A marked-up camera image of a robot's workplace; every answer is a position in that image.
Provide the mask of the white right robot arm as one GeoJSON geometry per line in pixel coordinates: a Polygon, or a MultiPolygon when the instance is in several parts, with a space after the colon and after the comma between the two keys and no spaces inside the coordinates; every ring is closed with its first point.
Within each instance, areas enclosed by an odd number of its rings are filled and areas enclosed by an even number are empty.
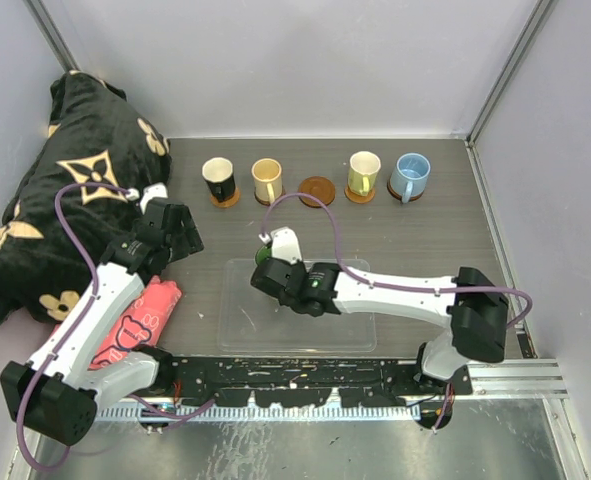
{"type": "Polygon", "coordinates": [[[508,300],[475,268],[462,267],[454,277],[412,278],[266,258],[250,284],[302,315],[375,313],[440,327],[438,337],[419,347],[413,370],[413,382],[427,394],[443,390],[471,361],[505,359],[508,300]]]}

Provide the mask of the yellow mug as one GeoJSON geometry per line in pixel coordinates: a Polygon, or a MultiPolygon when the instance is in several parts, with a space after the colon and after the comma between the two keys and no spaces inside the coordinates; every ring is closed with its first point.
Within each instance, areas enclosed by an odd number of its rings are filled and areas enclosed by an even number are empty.
{"type": "Polygon", "coordinates": [[[257,160],[251,167],[251,175],[254,181],[254,193],[257,193],[261,198],[278,197],[282,188],[284,188],[282,166],[275,159],[262,158],[257,160]]]}

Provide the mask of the brown ringed wooden coaster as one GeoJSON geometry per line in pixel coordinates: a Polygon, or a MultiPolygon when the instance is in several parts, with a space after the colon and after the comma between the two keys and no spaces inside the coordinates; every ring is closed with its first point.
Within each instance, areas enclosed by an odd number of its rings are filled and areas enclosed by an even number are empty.
{"type": "Polygon", "coordinates": [[[330,205],[336,197],[335,185],[323,176],[311,176],[304,179],[299,185],[298,192],[315,197],[326,206],[330,205]]]}

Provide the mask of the olive green white mug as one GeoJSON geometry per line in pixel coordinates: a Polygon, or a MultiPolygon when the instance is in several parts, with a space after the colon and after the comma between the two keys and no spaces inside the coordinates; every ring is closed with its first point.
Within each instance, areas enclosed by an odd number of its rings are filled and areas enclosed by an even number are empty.
{"type": "Polygon", "coordinates": [[[381,169],[380,158],[370,151],[359,151],[349,159],[347,186],[358,195],[366,195],[375,188],[381,169]]]}

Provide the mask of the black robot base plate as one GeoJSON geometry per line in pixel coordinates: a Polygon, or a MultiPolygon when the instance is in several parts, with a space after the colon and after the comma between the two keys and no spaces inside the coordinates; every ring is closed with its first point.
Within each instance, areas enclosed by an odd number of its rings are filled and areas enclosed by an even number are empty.
{"type": "Polygon", "coordinates": [[[163,365],[160,386],[136,391],[140,398],[168,397],[183,406],[213,400],[221,407],[316,407],[337,393],[344,408],[404,406],[412,397],[439,397],[446,383],[430,380],[419,366],[397,359],[174,357],[163,365]]]}

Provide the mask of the orange coaster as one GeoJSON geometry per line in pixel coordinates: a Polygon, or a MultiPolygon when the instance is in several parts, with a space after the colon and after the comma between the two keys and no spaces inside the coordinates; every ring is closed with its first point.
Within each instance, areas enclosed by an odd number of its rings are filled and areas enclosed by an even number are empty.
{"type": "Polygon", "coordinates": [[[358,195],[357,193],[353,192],[349,186],[344,188],[344,194],[348,200],[356,204],[366,204],[373,200],[376,194],[376,189],[371,189],[366,195],[358,195]]]}
{"type": "Polygon", "coordinates": [[[218,201],[214,195],[210,195],[210,201],[214,206],[218,208],[230,208],[239,201],[240,197],[241,191],[239,188],[236,188],[233,195],[230,196],[228,199],[224,201],[218,201]]]}

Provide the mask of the white mug black handle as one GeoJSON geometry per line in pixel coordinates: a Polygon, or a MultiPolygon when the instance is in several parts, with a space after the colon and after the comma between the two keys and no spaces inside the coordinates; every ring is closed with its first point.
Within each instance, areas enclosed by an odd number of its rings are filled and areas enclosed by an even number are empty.
{"type": "Polygon", "coordinates": [[[231,199],[236,190],[233,163],[223,157],[207,160],[202,166],[202,177],[218,203],[231,199]]]}

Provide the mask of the light brown ringed coaster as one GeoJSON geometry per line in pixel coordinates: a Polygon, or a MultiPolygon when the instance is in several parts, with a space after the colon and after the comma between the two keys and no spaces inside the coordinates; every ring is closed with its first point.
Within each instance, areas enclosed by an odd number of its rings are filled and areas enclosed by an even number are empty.
{"type": "Polygon", "coordinates": [[[407,182],[405,185],[405,189],[402,194],[399,194],[392,186],[391,183],[387,184],[388,192],[397,200],[399,200],[402,204],[407,204],[413,201],[418,200],[422,197],[423,191],[419,192],[417,195],[414,194],[415,190],[415,183],[414,182],[407,182]]]}

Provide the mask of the green interior mug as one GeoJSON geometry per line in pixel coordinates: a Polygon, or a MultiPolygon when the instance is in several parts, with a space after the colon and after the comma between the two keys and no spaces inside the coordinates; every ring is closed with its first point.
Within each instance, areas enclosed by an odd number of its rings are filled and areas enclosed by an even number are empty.
{"type": "Polygon", "coordinates": [[[267,245],[261,246],[255,253],[254,260],[256,265],[260,265],[267,258],[272,256],[271,248],[267,245]]]}

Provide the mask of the blue mug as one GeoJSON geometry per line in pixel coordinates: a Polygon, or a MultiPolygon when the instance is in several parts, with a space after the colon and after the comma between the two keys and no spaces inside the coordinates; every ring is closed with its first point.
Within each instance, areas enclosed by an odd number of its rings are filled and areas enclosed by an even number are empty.
{"type": "Polygon", "coordinates": [[[427,157],[419,153],[406,153],[396,162],[388,183],[402,194],[407,182],[415,183],[414,194],[425,191],[429,175],[431,173],[431,164],[427,157]]]}

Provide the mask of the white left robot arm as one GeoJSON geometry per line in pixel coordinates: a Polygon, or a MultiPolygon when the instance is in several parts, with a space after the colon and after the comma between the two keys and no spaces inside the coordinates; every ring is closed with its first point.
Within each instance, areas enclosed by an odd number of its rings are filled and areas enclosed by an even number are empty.
{"type": "Polygon", "coordinates": [[[122,398],[141,390],[169,393],[175,384],[172,356],[145,341],[111,365],[93,370],[90,364],[152,277],[203,248],[188,206],[161,197],[149,200],[132,230],[107,245],[88,288],[59,329],[25,363],[11,361],[2,370],[0,383],[16,433],[31,429],[72,446],[99,411],[122,398]]]}

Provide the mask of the dark brown coaster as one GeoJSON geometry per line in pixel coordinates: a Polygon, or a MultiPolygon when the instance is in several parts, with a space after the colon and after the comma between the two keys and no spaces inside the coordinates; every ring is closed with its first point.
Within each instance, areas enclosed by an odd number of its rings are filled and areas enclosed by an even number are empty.
{"type": "MultiPolygon", "coordinates": [[[[282,191],[281,191],[281,193],[280,193],[280,195],[279,195],[278,197],[282,197],[282,196],[284,196],[285,194],[286,194],[286,190],[285,190],[285,188],[282,188],[282,191]]],[[[266,207],[268,207],[268,206],[272,205],[272,204],[274,203],[274,201],[275,201],[275,200],[276,200],[278,197],[274,197],[274,198],[267,197],[266,199],[264,199],[264,198],[261,198],[261,197],[259,197],[259,196],[257,195],[257,193],[254,193],[254,198],[255,198],[255,200],[256,200],[256,201],[257,201],[259,204],[261,204],[261,205],[263,205],[263,206],[266,206],[266,207]]]]}

